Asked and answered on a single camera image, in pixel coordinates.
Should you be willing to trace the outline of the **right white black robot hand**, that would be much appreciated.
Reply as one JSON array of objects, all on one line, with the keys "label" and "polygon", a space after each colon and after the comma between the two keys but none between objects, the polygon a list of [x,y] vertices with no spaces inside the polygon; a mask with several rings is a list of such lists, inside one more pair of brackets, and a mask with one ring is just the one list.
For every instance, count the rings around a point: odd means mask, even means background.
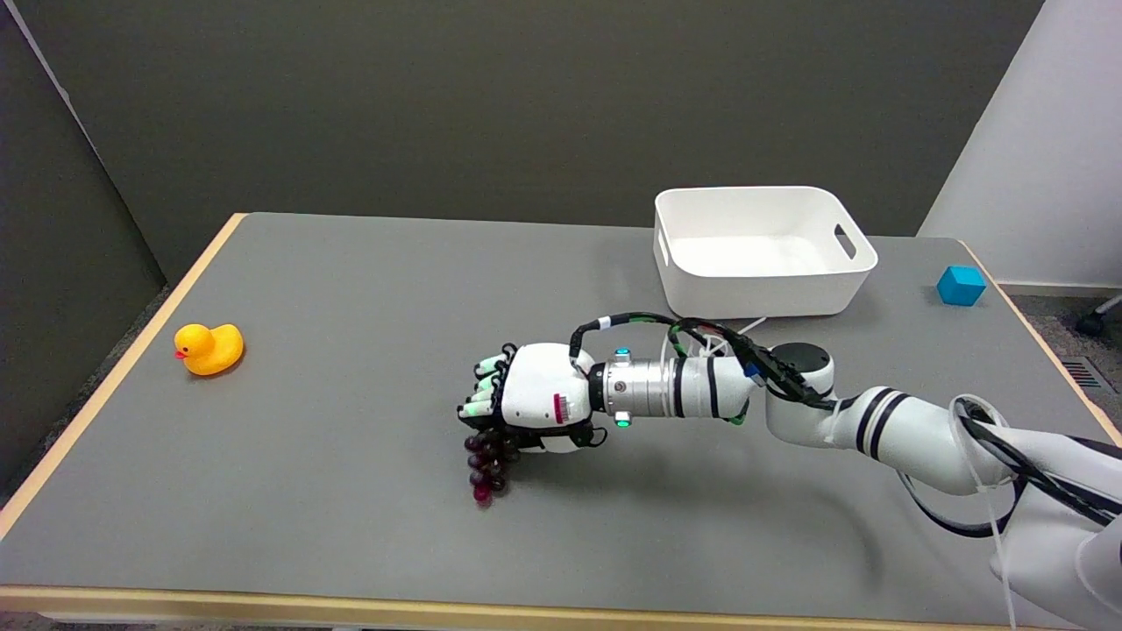
[{"label": "right white black robot hand", "polygon": [[565,344],[505,344],[500,354],[473,365],[473,393],[457,408],[457,417],[521,452],[600,447],[607,432],[592,420],[603,408],[603,396],[592,390],[596,366],[585,351],[572,360]]}]

